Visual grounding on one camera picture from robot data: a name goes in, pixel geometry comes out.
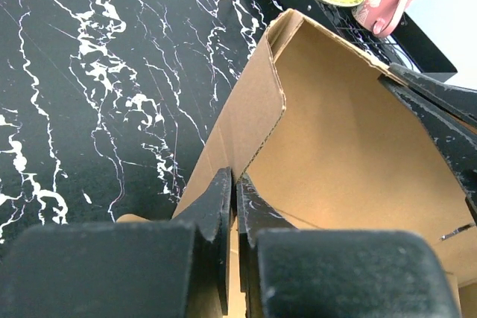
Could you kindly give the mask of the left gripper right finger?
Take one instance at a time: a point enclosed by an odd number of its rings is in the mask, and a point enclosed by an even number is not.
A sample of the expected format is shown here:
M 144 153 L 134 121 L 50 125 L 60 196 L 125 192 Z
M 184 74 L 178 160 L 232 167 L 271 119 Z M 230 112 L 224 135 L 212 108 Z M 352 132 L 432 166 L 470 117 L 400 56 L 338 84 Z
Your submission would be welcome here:
M 244 174 L 236 183 L 236 208 L 240 287 L 241 292 L 245 294 L 245 316 L 261 317 L 256 236 L 262 229 L 293 229 L 294 225 L 259 195 L 247 174 Z

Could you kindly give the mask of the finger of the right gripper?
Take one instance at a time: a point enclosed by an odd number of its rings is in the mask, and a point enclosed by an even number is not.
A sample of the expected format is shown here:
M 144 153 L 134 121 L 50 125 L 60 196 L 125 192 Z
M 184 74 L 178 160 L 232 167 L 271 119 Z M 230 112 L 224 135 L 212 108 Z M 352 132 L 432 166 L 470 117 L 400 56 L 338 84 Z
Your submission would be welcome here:
M 408 88 L 471 128 L 476 128 L 476 90 L 442 83 L 396 63 L 392 63 L 388 70 Z

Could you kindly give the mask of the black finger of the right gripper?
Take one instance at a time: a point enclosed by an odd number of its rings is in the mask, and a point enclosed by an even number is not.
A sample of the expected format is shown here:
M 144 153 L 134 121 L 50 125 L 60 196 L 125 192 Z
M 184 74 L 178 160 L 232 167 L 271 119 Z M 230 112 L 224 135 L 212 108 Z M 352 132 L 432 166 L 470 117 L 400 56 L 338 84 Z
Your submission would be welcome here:
M 417 92 L 387 76 L 379 82 L 420 121 L 465 194 L 476 219 L 476 134 Z

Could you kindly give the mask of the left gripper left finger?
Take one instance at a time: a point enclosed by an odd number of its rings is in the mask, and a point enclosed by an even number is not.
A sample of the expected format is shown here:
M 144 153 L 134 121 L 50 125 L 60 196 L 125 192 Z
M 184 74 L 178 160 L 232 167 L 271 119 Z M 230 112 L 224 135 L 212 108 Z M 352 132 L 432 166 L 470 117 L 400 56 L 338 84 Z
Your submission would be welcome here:
M 188 257 L 187 317 L 228 314 L 232 193 L 232 171 L 221 168 L 205 192 L 173 219 L 195 228 L 194 246 Z

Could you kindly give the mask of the brown cardboard box sheet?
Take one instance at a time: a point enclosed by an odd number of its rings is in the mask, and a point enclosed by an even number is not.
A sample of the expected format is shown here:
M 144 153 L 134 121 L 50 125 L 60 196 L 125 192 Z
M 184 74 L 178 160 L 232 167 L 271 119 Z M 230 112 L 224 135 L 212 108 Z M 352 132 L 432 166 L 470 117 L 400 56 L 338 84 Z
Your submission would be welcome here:
M 476 279 L 476 219 L 420 121 L 379 82 L 406 86 L 389 66 L 287 10 L 221 110 L 174 218 L 230 168 L 232 225 L 244 174 L 294 225 L 256 236 L 261 317 L 460 316 L 448 278 Z M 135 317 L 187 317 L 195 228 L 173 219 L 133 222 Z

